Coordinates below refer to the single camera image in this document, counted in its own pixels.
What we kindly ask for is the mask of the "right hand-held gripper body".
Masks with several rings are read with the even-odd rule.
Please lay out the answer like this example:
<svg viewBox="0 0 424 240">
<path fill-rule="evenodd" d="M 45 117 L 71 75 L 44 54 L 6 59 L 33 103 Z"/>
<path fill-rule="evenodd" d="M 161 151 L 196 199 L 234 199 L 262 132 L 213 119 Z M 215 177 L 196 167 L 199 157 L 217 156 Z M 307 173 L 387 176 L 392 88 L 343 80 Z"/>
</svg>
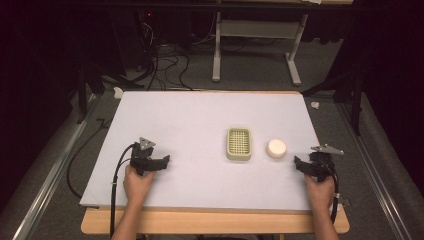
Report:
<svg viewBox="0 0 424 240">
<path fill-rule="evenodd" d="M 319 170 L 317 180 L 322 182 L 327 176 L 336 174 L 335 164 L 332 160 L 332 155 L 343 155 L 344 151 L 334 148 L 328 144 L 312 147 L 313 152 L 309 154 L 310 161 L 313 166 Z"/>
</svg>

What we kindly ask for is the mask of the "round white soap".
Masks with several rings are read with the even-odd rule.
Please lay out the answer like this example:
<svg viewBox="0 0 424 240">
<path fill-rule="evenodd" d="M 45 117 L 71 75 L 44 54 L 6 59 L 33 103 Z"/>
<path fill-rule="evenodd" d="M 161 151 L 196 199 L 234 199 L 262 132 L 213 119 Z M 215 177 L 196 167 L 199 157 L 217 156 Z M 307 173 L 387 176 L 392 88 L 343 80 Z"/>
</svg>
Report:
<svg viewBox="0 0 424 240">
<path fill-rule="evenodd" d="M 273 159 L 282 158 L 287 152 L 286 144 L 280 139 L 272 139 L 266 146 L 266 153 Z"/>
</svg>

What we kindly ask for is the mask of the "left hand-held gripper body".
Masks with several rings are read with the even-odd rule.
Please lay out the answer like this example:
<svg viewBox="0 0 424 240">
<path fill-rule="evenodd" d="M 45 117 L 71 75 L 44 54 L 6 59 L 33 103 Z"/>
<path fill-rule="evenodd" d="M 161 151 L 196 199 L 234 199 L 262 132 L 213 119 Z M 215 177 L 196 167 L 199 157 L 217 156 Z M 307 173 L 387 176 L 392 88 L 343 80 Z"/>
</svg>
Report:
<svg viewBox="0 0 424 240">
<path fill-rule="evenodd" d="M 151 158 L 154 146 L 154 142 L 140 137 L 132 148 L 130 165 L 138 175 L 143 176 L 145 171 L 152 171 L 155 164 L 160 164 L 158 160 Z"/>
</svg>

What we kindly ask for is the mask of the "pale green soap dish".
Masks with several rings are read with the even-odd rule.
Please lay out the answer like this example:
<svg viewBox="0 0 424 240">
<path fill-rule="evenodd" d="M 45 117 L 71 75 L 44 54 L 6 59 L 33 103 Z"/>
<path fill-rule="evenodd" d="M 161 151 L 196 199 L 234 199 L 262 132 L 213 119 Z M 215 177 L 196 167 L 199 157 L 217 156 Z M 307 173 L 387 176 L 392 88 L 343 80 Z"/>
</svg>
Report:
<svg viewBox="0 0 424 240">
<path fill-rule="evenodd" d="M 250 130 L 247 128 L 229 128 L 226 140 L 227 158 L 235 161 L 248 161 L 251 154 Z"/>
</svg>

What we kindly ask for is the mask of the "dark computer tower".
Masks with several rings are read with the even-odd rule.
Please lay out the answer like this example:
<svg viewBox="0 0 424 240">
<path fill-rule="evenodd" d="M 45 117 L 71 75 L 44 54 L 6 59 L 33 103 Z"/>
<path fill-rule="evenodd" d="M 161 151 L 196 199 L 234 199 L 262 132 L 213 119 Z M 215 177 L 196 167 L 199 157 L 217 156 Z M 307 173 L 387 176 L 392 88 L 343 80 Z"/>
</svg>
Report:
<svg viewBox="0 0 424 240">
<path fill-rule="evenodd" d="M 156 49 L 152 27 L 143 12 L 118 9 L 109 13 L 126 70 L 147 69 Z"/>
</svg>

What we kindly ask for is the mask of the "white metal desk frame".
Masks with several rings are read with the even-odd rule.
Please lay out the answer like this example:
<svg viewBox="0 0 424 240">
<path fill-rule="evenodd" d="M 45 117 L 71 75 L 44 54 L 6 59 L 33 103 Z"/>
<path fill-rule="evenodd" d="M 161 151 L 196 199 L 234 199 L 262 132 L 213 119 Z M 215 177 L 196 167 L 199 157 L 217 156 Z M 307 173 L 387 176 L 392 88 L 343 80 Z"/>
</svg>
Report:
<svg viewBox="0 0 424 240">
<path fill-rule="evenodd" d="M 298 22 L 270 22 L 254 20 L 222 19 L 221 13 L 215 14 L 215 50 L 212 66 L 212 81 L 219 82 L 221 77 L 221 38 L 274 38 L 292 39 L 293 47 L 284 54 L 285 61 L 294 86 L 301 85 L 301 79 L 295 64 L 295 57 L 303 36 L 308 14 L 303 14 Z"/>
</svg>

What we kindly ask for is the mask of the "person's left hand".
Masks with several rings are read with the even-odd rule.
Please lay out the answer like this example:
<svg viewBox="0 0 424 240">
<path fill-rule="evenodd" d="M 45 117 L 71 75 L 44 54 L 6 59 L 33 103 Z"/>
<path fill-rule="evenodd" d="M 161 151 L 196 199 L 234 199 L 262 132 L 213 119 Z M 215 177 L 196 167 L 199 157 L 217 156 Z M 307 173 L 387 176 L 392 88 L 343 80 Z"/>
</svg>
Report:
<svg viewBox="0 0 424 240">
<path fill-rule="evenodd" d="M 155 172 L 149 172 L 145 176 L 140 176 L 134 167 L 126 166 L 123 184 L 129 205 L 143 204 L 155 175 Z"/>
</svg>

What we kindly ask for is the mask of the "aluminium rail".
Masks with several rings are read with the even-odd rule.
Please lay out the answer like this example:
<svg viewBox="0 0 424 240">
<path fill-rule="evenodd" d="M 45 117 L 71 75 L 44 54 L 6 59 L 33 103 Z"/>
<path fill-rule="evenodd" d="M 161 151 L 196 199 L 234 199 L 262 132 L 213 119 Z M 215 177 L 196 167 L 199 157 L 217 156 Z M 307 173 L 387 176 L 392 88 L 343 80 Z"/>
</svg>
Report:
<svg viewBox="0 0 424 240">
<path fill-rule="evenodd" d="M 12 240 L 30 240 L 41 220 L 51 198 L 69 163 L 70 154 L 85 129 L 87 121 L 79 120 L 79 103 L 76 96 L 71 98 L 73 110 L 56 130 L 37 156 L 18 187 L 17 197 L 24 206 L 20 224 Z"/>
<path fill-rule="evenodd" d="M 392 229 L 397 240 L 412 240 L 409 230 L 402 219 L 399 209 L 396 206 L 392 196 L 387 190 L 380 174 L 375 167 L 372 158 L 365 146 L 362 138 L 355 132 L 351 126 L 351 118 L 347 107 L 344 104 L 337 104 L 336 108 L 345 122 L 348 131 L 353 138 L 355 146 L 359 151 L 360 159 L 363 164 L 366 175 L 369 179 L 374 195 Z"/>
</svg>

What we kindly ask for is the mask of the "person's right hand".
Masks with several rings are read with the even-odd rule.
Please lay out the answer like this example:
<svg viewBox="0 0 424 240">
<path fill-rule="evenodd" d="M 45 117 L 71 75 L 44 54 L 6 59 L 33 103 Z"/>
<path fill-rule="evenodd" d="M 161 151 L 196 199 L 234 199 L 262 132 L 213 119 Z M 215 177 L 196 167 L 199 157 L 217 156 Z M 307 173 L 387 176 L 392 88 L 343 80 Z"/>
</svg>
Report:
<svg viewBox="0 0 424 240">
<path fill-rule="evenodd" d="M 331 177 L 327 177 L 322 182 L 316 182 L 309 175 L 304 175 L 304 179 L 312 209 L 314 211 L 328 211 L 334 197 L 334 180 Z"/>
</svg>

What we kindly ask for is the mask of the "black stand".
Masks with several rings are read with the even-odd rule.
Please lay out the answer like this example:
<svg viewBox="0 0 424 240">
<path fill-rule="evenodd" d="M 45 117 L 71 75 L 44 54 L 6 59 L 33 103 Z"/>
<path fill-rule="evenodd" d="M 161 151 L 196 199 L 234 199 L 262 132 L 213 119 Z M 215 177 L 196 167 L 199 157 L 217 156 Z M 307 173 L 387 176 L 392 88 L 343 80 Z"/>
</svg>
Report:
<svg viewBox="0 0 424 240">
<path fill-rule="evenodd" d="M 79 118 L 78 124 L 81 124 L 88 116 L 88 100 L 87 90 L 89 88 L 95 96 L 102 96 L 105 92 L 103 77 L 109 77 L 114 82 L 127 88 L 143 89 L 143 85 L 138 85 L 125 77 L 107 71 L 105 68 L 87 63 L 81 66 L 78 71 L 78 101 L 79 101 Z"/>
<path fill-rule="evenodd" d="M 325 81 L 302 91 L 304 97 L 309 97 L 319 91 L 334 90 L 332 96 L 335 103 L 351 103 L 350 124 L 356 135 L 360 135 L 359 117 L 361 112 L 363 73 L 348 71 L 328 78 Z"/>
</svg>

